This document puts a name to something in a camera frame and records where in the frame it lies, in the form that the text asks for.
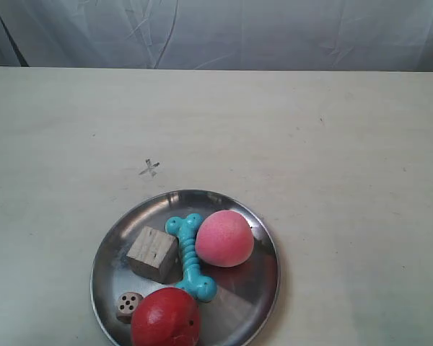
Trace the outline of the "round steel plate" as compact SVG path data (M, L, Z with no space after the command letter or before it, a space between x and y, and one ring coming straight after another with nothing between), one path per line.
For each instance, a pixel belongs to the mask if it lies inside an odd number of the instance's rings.
M164 230L168 218L199 213L204 218L219 210L233 210L245 217L255 246L248 261L237 267L201 265L201 271L216 281L216 297L200 303L200 345L249 345L267 322L279 295L280 259L272 233L262 218L231 197L207 190L176 190L140 203L109 230L94 258L90 294L96 319L114 345L131 345L130 326L116 317L122 293L147 296L178 282L182 266L176 262L163 283L134 274L126 258L145 226Z

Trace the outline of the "red apple toy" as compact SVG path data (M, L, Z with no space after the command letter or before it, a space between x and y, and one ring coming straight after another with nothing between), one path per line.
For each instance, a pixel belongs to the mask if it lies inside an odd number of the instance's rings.
M133 345L194 346L199 333L198 304L179 288L162 288L149 294L131 318Z

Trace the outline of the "small wooden die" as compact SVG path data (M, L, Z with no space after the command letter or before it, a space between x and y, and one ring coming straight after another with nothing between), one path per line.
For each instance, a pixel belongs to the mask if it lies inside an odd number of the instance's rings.
M137 292L125 292L120 295L116 303L116 317L124 324L130 324L131 318L143 296Z

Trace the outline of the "wooden cube block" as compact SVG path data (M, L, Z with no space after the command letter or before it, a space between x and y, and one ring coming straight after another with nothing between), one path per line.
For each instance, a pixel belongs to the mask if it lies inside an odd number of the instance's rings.
M127 252L131 270L158 283L166 278L178 256L178 240L164 231L145 226Z

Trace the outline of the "pink peach toy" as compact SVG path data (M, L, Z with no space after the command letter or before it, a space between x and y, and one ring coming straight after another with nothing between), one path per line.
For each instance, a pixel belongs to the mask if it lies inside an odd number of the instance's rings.
M238 212L221 210L208 216L196 235L196 253L209 265L235 267L248 260L254 237L249 223Z

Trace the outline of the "teal bone toy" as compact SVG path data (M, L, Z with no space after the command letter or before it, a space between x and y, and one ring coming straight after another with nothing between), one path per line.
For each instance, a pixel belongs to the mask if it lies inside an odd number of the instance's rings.
M203 221L198 213L189 214L185 218L172 217L165 223L165 231L177 238L182 262L183 278L175 287L198 301L210 302L217 294L217 284L201 273L196 253L196 236Z

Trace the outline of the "white backdrop curtain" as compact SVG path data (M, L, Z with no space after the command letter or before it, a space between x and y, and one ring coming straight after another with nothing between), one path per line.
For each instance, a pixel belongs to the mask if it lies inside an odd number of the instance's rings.
M0 1L0 66L433 71L433 1Z

